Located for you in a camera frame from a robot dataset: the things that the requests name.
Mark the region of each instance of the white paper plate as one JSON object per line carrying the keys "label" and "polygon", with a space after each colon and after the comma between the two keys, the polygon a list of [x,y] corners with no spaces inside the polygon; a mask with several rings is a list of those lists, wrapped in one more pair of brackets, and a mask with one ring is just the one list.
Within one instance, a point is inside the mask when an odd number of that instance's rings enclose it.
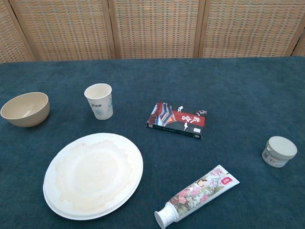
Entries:
{"label": "white paper plate", "polygon": [[142,172],[141,153],[130,140],[108,133],[88,135],[65,146],[51,161],[43,194],[60,216],[95,219],[124,204]]}

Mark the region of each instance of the jar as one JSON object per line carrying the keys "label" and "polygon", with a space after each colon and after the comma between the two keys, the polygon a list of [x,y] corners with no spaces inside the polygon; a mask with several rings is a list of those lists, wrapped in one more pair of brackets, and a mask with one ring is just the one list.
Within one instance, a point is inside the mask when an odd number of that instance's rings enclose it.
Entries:
{"label": "jar", "polygon": [[295,144],[287,138],[271,137],[262,153],[263,160],[276,168],[283,167],[297,153]]}

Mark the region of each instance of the toothpaste tube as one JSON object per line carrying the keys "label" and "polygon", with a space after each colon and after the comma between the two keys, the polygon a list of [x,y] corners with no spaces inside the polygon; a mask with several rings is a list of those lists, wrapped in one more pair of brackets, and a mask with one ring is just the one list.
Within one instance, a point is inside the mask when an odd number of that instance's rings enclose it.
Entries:
{"label": "toothpaste tube", "polygon": [[154,216],[159,226],[165,229],[171,223],[182,220],[237,184],[239,181],[221,165],[218,165],[208,174],[177,193],[161,211],[155,211]]}

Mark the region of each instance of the box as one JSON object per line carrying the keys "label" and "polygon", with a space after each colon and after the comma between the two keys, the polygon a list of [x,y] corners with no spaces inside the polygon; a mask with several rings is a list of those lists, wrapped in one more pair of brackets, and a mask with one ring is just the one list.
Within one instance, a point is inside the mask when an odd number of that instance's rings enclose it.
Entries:
{"label": "box", "polygon": [[205,110],[192,110],[181,105],[158,102],[147,121],[147,126],[202,139],[205,120]]}

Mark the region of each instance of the bowl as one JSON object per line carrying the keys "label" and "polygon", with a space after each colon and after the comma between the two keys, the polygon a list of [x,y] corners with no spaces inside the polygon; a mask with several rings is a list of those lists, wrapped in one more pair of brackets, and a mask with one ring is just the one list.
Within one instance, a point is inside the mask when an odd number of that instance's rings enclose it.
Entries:
{"label": "bowl", "polygon": [[3,118],[21,127],[38,125],[47,118],[49,112],[49,98],[41,92],[21,94],[9,100],[0,111]]}

